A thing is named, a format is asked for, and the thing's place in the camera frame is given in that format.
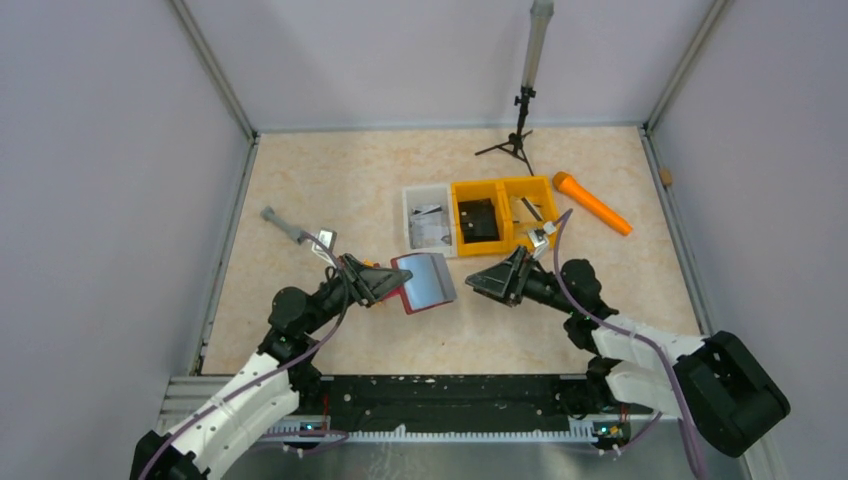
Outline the red leather card holder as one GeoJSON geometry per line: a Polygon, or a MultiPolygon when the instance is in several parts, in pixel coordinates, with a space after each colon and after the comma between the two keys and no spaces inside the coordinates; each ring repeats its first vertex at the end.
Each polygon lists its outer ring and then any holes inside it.
{"type": "Polygon", "coordinates": [[[442,253],[412,253],[391,260],[395,269],[408,270],[412,277],[401,290],[407,315],[414,315],[457,300],[447,258],[442,253]]]}

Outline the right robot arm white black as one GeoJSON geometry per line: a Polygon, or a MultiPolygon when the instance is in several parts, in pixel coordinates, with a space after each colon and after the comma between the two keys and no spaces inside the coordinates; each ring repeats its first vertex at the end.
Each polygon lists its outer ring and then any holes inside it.
{"type": "Polygon", "coordinates": [[[524,300],[567,314],[563,328],[592,353],[586,397],[600,412],[648,407],[697,430],[719,452],[739,457],[792,411],[788,397],[731,332],[684,335],[635,321],[610,307],[586,259],[544,269],[526,248],[472,273],[475,293],[513,307],[524,300]]]}

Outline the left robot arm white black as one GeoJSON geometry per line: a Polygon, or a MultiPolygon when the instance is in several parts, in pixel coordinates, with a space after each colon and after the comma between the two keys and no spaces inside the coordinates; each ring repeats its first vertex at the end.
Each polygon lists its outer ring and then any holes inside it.
{"type": "Polygon", "coordinates": [[[407,269],[369,266],[350,254],[325,273],[313,293],[285,287],[274,296],[270,329],[257,350],[184,420],[138,441],[131,478],[222,478],[277,421],[319,404],[321,374],[312,360],[328,340],[313,333],[327,323],[339,328],[352,305],[369,308],[413,277],[407,269]]]}

